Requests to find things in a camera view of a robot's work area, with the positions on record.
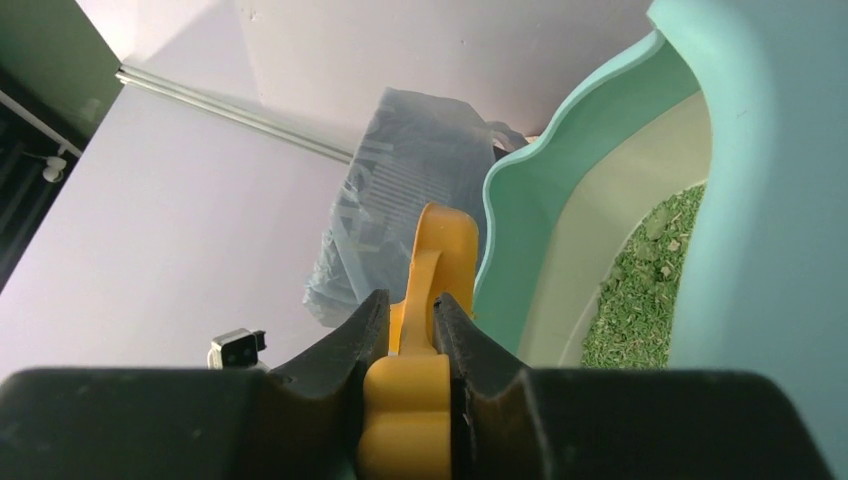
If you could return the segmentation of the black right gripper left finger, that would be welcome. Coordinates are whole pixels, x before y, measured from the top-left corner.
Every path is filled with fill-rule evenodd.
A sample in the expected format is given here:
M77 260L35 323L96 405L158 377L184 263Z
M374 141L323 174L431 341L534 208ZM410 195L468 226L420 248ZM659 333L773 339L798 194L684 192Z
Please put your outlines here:
M389 295L261 369L39 368L1 385L5 479L353 479Z

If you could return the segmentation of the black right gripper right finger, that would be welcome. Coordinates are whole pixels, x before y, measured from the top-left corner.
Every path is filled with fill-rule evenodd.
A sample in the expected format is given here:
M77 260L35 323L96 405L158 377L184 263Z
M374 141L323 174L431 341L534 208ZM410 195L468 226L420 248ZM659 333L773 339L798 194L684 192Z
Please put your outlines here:
M451 367L457 479L828 479L793 404L724 370L533 368L449 294L433 339Z

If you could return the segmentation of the orange litter scoop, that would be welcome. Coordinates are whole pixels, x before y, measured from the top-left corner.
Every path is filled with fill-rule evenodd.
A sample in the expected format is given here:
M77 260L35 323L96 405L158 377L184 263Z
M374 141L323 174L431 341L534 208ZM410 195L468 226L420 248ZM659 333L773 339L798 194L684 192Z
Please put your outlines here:
M405 297L390 308L389 354L369 367L363 383L363 479L452 475L450 363L434 343L433 307L448 293L470 312L478 240L468 214L436 203L422 210Z

